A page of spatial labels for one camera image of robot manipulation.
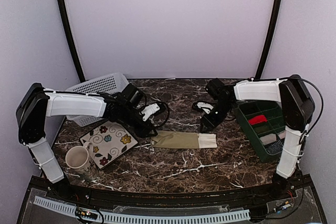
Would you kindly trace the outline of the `olive green cloth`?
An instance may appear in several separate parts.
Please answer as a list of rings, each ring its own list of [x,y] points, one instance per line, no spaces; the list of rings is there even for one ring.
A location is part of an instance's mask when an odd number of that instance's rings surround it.
[[[215,134],[190,133],[176,131],[159,131],[151,137],[150,143],[156,148],[170,149],[204,149],[217,148]]]

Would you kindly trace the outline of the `pink white underwear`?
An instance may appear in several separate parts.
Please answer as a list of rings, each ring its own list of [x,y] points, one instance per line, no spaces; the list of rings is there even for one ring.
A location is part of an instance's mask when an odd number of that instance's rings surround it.
[[[282,140],[286,137],[286,131],[279,132],[277,134],[277,139]]]

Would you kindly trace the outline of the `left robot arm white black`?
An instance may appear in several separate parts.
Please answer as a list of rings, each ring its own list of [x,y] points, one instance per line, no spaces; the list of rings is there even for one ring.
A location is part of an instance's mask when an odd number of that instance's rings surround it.
[[[28,147],[35,165],[42,170],[54,193],[61,200],[69,201],[75,192],[46,140],[46,118],[92,116],[129,126],[141,138],[156,136],[158,127],[150,121],[150,117],[170,113],[170,109],[165,102],[139,106],[140,101],[145,99],[145,94],[132,84],[121,92],[108,94],[56,91],[34,83],[16,109],[18,140]]]

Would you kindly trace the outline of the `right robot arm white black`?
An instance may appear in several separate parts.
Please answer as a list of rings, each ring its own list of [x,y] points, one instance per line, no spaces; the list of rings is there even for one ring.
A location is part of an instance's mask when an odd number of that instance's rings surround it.
[[[200,120],[200,132],[206,133],[224,121],[237,101],[272,101],[281,104],[286,135],[280,161],[268,187],[268,195],[273,200],[287,193],[288,180],[298,168],[306,138],[314,127],[311,121],[315,103],[306,87],[307,83],[297,74],[277,79],[247,79],[229,85],[216,78],[205,87],[216,102],[197,101],[192,105],[193,110],[205,112]]]

